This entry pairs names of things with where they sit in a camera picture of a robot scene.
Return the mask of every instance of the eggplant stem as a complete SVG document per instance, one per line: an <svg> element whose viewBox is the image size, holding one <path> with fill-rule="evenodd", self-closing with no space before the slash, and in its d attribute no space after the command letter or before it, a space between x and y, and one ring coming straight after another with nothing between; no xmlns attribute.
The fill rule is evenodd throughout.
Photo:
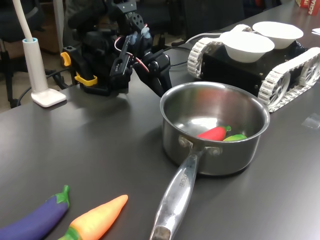
<svg viewBox="0 0 320 240"><path fill-rule="evenodd" d="M68 192L69 192L69 186L68 185L64 185L63 187L63 191L60 193L55 194L56 196L56 203L67 203L68 204L68 208L70 206L69 203L69 196L68 196Z"/></svg>

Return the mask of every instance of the saucepan handle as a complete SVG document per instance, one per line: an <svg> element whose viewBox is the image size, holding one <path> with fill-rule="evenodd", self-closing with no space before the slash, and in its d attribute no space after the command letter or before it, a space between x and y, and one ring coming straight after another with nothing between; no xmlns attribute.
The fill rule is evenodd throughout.
<svg viewBox="0 0 320 240"><path fill-rule="evenodd" d="M189 204L203 151L190 150L162 197L149 240L171 240Z"/></svg>

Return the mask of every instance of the toy red pepper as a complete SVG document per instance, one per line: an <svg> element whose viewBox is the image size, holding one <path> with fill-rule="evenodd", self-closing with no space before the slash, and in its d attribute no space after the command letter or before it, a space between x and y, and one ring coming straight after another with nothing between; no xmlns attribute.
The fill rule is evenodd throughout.
<svg viewBox="0 0 320 240"><path fill-rule="evenodd" d="M226 137L227 131L230 131L230 126L216 126L208 131L199 134L197 137L208 139L212 141L223 141Z"/></svg>

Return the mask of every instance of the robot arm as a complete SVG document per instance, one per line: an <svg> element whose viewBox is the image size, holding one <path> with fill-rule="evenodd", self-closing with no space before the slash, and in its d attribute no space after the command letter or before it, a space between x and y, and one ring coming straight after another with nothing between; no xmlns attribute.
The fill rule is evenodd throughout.
<svg viewBox="0 0 320 240"><path fill-rule="evenodd" d="M86 92L108 96L111 91L127 89L132 68L160 97L172 87L170 59L163 51L151 52L153 39L136 9L134 0L95 0L69 19L75 39L82 43L81 53L65 47L62 54L69 56L75 79ZM105 14L117 22L117 32L96 27ZM114 40L116 33L120 37Z"/></svg>

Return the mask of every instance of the white tank tread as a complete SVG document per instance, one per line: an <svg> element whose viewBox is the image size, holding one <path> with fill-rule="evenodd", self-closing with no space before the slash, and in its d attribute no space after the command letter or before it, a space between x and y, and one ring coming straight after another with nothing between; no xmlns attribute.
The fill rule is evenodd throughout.
<svg viewBox="0 0 320 240"><path fill-rule="evenodd" d="M287 91L290 81L290 72L302 66L303 68L301 75L299 76L298 85ZM310 89L313 85L315 85L319 76L320 47L312 47L301 55L273 68L273 70L262 82L258 93L258 98L268 106L270 112L274 112ZM280 80L282 81L282 89L286 90L287 92L283 92L284 94L279 94L278 99L274 99L271 102L271 97L273 97L275 90L277 90L276 88L280 86Z"/></svg>
<svg viewBox="0 0 320 240"><path fill-rule="evenodd" d="M252 32L252 29L247 25L239 24L235 26L231 31ZM201 38L192 47L190 51L188 62L187 62L188 72L195 78L199 79L201 74L201 65L202 65L204 53L208 51L215 51L217 47L221 45L223 45L223 43L219 37L218 38L210 38L210 37Z"/></svg>

